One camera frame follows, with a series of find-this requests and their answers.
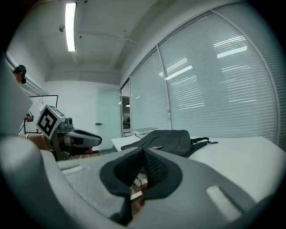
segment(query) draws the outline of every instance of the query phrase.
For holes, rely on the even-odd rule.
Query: white board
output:
[[[46,96],[32,96],[30,97],[33,104],[30,108],[32,115],[34,116],[33,122],[26,122],[25,132],[26,133],[37,133],[38,127],[36,126],[37,120],[40,117],[40,111],[44,109],[46,105],[57,107],[58,95],[46,95]]]

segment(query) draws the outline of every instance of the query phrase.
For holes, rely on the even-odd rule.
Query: ceiling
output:
[[[68,52],[65,32],[66,3],[76,2],[76,51]],[[44,0],[25,19],[26,39],[48,60],[51,71],[60,66],[115,74],[136,49],[144,30],[174,0]]]

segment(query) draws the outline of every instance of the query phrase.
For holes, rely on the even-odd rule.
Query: black backpack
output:
[[[159,150],[173,153],[182,157],[189,157],[198,149],[207,144],[214,144],[218,142],[210,142],[209,138],[196,138],[191,139],[189,132],[186,130],[161,130],[152,131],[141,140],[129,145],[122,146],[121,149],[132,147],[153,148],[162,147]]]

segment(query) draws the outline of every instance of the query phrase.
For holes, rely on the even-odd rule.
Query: doorway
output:
[[[123,137],[131,136],[129,79],[121,88],[121,118],[122,118],[122,136]]]

